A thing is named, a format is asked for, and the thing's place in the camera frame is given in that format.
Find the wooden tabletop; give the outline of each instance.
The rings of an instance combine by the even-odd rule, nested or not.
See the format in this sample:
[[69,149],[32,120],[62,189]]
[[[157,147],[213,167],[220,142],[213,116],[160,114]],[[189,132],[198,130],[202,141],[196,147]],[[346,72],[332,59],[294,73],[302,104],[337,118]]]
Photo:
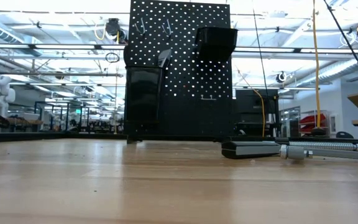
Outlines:
[[358,161],[230,160],[212,142],[0,143],[0,223],[358,223]]

